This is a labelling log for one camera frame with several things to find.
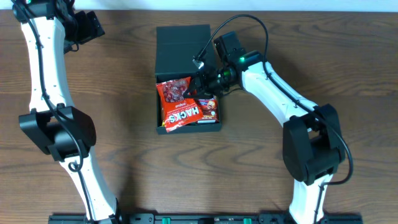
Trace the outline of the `black gift box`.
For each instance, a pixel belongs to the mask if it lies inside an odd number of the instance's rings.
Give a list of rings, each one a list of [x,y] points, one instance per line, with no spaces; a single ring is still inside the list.
[[[156,84],[173,79],[190,77],[198,70],[192,62],[193,57],[208,42],[211,36],[209,24],[194,26],[165,26],[157,27],[157,50],[155,59],[155,82]],[[206,48],[205,55],[208,65],[216,66],[215,54],[212,46]],[[187,134],[187,133],[205,133],[220,131],[221,116],[215,123],[188,124],[181,128],[166,132],[162,125],[162,105],[160,96],[156,93],[157,106],[157,127],[158,134]],[[216,115],[219,115],[220,106],[216,109]]]

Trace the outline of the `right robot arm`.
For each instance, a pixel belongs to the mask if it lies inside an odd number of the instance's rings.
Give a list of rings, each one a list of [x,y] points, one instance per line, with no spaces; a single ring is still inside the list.
[[[274,71],[264,53],[247,52],[230,32],[215,39],[223,68],[206,64],[206,49],[194,56],[198,72],[188,87],[186,98],[221,96],[233,85],[254,95],[275,116],[283,128],[282,156],[294,178],[294,194],[289,213],[295,223],[324,222],[323,202],[333,174],[347,159],[353,159],[342,138],[338,113],[332,105],[318,106],[289,86]]]

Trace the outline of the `red Hello Panda box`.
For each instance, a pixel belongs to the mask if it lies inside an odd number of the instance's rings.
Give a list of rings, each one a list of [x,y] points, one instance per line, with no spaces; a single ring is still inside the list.
[[[198,124],[219,122],[218,101],[216,97],[211,99],[199,99],[195,101],[203,113],[202,118],[197,121]]]

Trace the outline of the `red Hacks candy bag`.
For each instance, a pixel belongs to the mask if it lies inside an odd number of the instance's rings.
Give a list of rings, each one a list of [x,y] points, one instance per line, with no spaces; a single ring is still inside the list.
[[[203,117],[203,112],[196,101],[183,96],[189,87],[190,80],[190,77],[186,77],[156,84],[164,111],[164,127],[167,133],[195,123]]]

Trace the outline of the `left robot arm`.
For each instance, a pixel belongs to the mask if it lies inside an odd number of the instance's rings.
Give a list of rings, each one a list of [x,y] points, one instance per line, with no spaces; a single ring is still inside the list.
[[[73,1],[13,1],[14,17],[27,43],[31,74],[29,112],[22,132],[69,174],[84,203],[84,215],[51,215],[49,223],[122,223],[116,196],[95,156],[92,118],[75,108],[65,54],[104,35],[95,12],[75,12]]]

